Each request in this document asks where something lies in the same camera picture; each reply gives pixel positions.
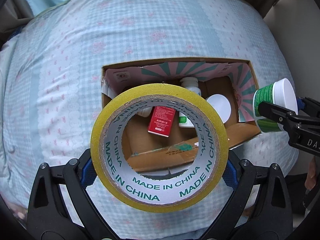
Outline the person's hand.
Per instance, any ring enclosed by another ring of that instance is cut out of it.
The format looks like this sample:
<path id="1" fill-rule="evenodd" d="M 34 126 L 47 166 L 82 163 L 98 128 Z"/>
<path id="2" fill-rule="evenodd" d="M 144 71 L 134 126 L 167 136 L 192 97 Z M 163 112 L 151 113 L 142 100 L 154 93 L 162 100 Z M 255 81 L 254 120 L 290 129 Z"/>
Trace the person's hand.
<path id="1" fill-rule="evenodd" d="M 315 157 L 313 157 L 309 163 L 308 174 L 305 181 L 305 187 L 307 190 L 312 190 L 313 187 L 316 185 L 316 170 L 316 160 Z"/>

